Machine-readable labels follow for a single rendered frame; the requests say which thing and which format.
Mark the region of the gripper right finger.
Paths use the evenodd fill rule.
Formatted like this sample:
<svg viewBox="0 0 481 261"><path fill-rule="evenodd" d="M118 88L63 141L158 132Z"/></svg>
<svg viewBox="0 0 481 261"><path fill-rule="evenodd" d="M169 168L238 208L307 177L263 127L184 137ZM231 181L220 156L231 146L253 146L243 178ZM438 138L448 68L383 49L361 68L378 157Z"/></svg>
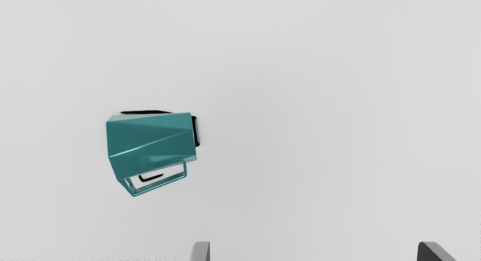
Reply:
<svg viewBox="0 0 481 261"><path fill-rule="evenodd" d="M457 261L442 246L432 241L419 242L417 261Z"/></svg>

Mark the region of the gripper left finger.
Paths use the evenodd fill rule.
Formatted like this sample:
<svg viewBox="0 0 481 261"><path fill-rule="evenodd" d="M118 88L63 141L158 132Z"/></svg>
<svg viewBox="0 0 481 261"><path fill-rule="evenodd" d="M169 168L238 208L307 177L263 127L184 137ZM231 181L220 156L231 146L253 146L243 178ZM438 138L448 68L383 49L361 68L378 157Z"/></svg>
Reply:
<svg viewBox="0 0 481 261"><path fill-rule="evenodd" d="M210 242L195 242L191 250L190 261L210 261Z"/></svg>

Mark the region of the teal faceted mug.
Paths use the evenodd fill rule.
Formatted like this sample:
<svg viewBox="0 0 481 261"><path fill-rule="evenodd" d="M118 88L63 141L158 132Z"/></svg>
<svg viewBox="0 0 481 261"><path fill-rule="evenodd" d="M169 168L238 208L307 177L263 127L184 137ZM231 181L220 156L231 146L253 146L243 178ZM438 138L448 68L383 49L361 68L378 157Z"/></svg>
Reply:
<svg viewBox="0 0 481 261"><path fill-rule="evenodd" d="M186 178L200 146L190 112L121 112L106 121L106 140L115 177L133 197Z"/></svg>

